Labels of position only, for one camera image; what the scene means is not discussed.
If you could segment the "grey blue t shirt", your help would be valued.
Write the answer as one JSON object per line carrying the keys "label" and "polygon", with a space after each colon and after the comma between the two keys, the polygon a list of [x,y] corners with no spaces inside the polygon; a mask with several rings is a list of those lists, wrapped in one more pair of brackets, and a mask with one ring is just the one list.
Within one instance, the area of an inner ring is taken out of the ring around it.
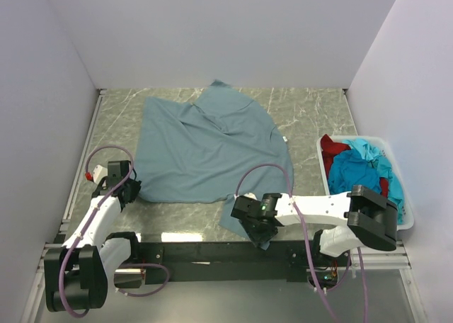
{"label": "grey blue t shirt", "polygon": [[221,227],[246,236],[231,216],[234,193],[285,193],[294,183],[289,148],[257,101],[215,81],[190,102],[148,97],[134,158],[140,197],[151,203],[223,202]]}

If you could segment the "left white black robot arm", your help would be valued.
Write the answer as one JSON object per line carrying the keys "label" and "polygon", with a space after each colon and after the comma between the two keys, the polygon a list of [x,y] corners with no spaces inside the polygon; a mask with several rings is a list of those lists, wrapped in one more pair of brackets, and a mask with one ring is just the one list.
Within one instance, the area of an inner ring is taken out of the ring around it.
{"label": "left white black robot arm", "polygon": [[127,160],[111,161],[92,193],[90,207],[76,231],[44,257],[45,302],[51,312],[85,315],[103,306],[108,283],[120,265],[136,266],[142,254],[135,232],[109,231],[141,188]]}

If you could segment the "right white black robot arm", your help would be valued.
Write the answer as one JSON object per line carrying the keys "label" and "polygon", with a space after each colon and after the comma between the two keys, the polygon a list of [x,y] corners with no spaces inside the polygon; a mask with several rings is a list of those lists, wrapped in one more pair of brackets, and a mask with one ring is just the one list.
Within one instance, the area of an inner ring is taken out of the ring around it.
{"label": "right white black robot arm", "polygon": [[396,249],[396,205],[362,185],[332,196],[266,193],[256,200],[250,194],[240,195],[235,199],[231,216],[239,221],[256,247],[269,242],[279,227],[302,222],[331,225],[331,229],[315,234],[315,245],[310,250],[311,259],[320,266],[358,247],[377,251]]}

